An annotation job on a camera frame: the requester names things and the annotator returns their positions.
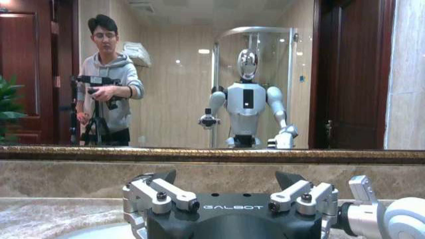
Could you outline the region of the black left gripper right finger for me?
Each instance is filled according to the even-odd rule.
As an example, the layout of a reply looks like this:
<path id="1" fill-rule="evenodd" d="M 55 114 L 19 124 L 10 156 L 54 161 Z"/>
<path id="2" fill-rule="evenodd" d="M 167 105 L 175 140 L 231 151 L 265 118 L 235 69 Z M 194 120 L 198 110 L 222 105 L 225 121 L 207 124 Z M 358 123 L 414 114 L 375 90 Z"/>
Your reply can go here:
<path id="1" fill-rule="evenodd" d="M 319 238 L 326 239 L 330 227 L 337 223 L 338 189 L 329 183 L 315 186 L 298 174 L 277 171 L 274 176 L 281 192 L 274 192 L 269 196 L 269 211 L 277 214 L 294 208 L 302 216 L 319 215 Z"/>

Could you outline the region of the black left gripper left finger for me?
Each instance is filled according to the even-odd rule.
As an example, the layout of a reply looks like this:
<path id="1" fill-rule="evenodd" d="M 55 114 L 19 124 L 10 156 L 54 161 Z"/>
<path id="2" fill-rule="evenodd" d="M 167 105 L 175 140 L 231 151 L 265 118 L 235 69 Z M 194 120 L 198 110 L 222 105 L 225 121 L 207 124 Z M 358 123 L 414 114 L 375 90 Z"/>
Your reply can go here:
<path id="1" fill-rule="evenodd" d="M 135 176 L 122 187 L 123 220 L 129 223 L 137 239 L 146 239 L 146 212 L 162 215 L 171 206 L 185 213 L 194 214 L 199 202 L 193 192 L 174 186 L 177 172 L 145 173 Z"/>

